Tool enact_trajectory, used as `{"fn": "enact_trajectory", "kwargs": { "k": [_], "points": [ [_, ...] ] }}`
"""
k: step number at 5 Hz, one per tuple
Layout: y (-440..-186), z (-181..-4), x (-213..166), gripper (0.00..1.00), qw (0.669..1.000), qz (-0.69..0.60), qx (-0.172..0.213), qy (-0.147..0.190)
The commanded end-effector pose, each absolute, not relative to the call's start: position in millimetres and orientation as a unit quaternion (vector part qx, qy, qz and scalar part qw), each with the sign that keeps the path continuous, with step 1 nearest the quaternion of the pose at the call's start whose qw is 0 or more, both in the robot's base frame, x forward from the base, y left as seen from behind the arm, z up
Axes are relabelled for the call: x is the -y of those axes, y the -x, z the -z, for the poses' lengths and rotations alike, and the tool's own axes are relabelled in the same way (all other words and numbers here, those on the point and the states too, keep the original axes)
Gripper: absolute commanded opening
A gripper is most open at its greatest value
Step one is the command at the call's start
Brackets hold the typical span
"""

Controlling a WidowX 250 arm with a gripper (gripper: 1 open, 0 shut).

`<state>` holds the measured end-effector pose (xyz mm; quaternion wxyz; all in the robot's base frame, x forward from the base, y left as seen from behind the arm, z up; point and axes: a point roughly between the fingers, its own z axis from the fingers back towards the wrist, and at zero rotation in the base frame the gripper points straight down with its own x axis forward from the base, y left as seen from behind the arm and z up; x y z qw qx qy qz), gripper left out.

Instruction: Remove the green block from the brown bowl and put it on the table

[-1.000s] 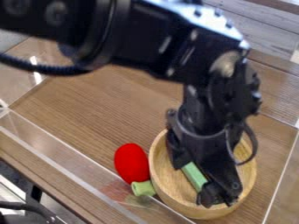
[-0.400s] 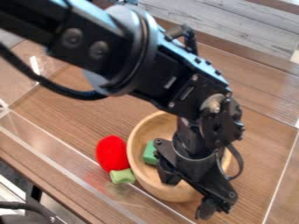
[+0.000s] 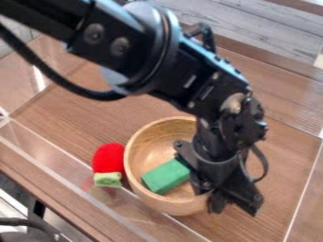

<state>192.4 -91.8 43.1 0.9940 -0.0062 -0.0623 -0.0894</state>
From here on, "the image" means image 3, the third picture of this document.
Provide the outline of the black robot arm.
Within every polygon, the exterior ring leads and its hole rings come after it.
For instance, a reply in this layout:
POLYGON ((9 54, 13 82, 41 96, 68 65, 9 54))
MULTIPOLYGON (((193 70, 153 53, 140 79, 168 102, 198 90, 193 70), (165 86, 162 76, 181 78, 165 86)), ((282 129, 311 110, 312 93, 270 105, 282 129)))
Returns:
POLYGON ((210 212, 236 204, 257 214, 264 197, 245 170, 265 138, 264 109, 241 71, 216 50, 212 29, 182 29, 173 13, 148 1, 0 0, 0 15, 46 34, 66 51, 98 64, 109 89, 92 91, 64 78, 0 24, 0 39, 69 92, 100 101, 150 95, 196 119, 190 141, 173 142, 210 212))

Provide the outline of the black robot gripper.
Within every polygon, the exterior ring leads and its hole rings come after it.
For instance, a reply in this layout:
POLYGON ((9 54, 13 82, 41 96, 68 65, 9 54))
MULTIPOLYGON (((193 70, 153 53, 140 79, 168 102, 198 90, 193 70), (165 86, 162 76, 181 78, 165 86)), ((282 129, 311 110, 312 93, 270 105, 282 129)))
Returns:
POLYGON ((254 185, 265 175, 252 178, 245 168, 252 151, 261 164, 265 156, 256 146, 238 151, 228 160, 213 162, 202 159, 190 142, 173 142, 174 158, 189 168, 190 184, 197 195, 209 192, 208 213, 220 214, 228 203, 234 203, 250 216, 262 206, 264 198, 254 185))

